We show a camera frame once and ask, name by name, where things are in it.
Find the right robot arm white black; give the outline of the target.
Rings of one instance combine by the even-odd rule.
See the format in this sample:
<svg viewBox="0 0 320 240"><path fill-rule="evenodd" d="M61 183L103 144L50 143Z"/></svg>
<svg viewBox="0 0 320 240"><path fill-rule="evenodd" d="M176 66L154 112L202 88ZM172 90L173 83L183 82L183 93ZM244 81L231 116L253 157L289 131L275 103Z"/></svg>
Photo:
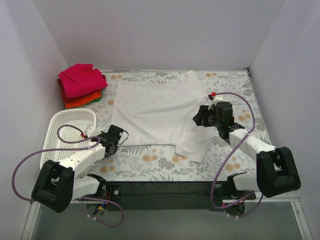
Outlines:
<svg viewBox="0 0 320 240"><path fill-rule="evenodd" d="M265 197L296 191L301 180L292 151L275 147L249 134L235 122L233 107L226 101L211 106L201 105L193 117L197 126L215 127L221 139L238 148L256 163L255 173L236 173L226 181L227 195L237 199L246 192L260 192Z"/></svg>

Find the white t shirt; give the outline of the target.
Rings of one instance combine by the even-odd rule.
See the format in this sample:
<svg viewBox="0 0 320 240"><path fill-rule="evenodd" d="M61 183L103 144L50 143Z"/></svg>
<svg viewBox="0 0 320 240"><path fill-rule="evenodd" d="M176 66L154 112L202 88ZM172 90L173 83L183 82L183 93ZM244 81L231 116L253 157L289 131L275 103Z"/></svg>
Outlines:
<svg viewBox="0 0 320 240"><path fill-rule="evenodd" d="M214 129L197 126L193 117L207 105L207 90L193 71L174 83L119 82L111 124L129 133L124 146L171 145L175 153L201 163Z"/></svg>

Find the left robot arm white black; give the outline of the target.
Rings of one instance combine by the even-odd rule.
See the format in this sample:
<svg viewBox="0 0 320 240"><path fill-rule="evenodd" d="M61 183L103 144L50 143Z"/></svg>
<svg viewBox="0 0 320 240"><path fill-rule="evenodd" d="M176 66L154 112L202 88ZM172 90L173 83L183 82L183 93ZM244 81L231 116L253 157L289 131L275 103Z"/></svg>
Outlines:
<svg viewBox="0 0 320 240"><path fill-rule="evenodd" d="M61 160L47 160L31 193L32 200L54 210L63 212L71 201L83 197L101 200L107 193L106 180L96 174L88 173L97 161L114 155L121 139L127 131L111 125L107 132L98 131L90 126L80 131L85 147L74 149L74 154Z"/></svg>

